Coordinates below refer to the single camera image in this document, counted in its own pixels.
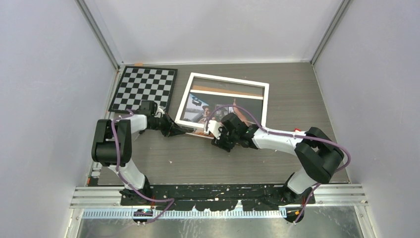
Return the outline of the white wooden photo frame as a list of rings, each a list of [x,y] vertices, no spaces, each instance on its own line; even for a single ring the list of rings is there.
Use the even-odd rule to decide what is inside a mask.
[[[184,94],[183,94],[177,115],[179,112],[183,110],[183,106],[187,100],[188,94],[190,93],[189,91],[193,86],[205,86],[205,87],[211,87],[211,88],[226,89],[226,90],[260,94],[260,95],[263,94],[264,101],[266,103],[265,109],[267,113],[268,96],[269,96],[268,83],[193,72],[190,74],[190,77],[188,79],[188,83],[184,90]],[[177,115],[175,117],[175,122],[179,125],[182,125],[181,123],[177,121]]]

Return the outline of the colour photo print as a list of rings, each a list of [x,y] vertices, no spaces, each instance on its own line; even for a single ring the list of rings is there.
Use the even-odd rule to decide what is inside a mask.
[[[191,130],[190,135],[211,138],[204,132],[208,120],[220,122],[229,113],[234,113],[246,125],[254,120],[243,110],[249,111],[261,125],[266,122],[266,103],[260,96],[239,96],[238,94],[205,93],[194,90],[188,94],[177,121]]]

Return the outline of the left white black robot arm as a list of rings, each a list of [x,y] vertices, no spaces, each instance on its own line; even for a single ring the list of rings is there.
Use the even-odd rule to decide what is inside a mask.
[[[150,129],[171,137],[190,133],[192,129],[176,124],[154,101],[143,101],[139,109],[129,109],[128,113],[119,119],[97,121],[91,155],[94,162],[108,167],[122,180],[124,195],[133,195],[138,204],[147,205],[152,190],[148,178],[132,160],[132,135]]]

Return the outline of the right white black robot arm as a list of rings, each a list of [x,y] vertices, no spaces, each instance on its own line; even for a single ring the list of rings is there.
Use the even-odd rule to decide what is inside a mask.
[[[234,113],[220,122],[210,120],[206,130],[213,134],[212,145],[230,152],[235,145],[252,149],[272,149],[296,156],[301,168],[279,190],[277,198],[296,203],[313,185],[327,184],[344,159],[344,153],[316,127],[309,131],[268,130],[259,124],[247,125]]]

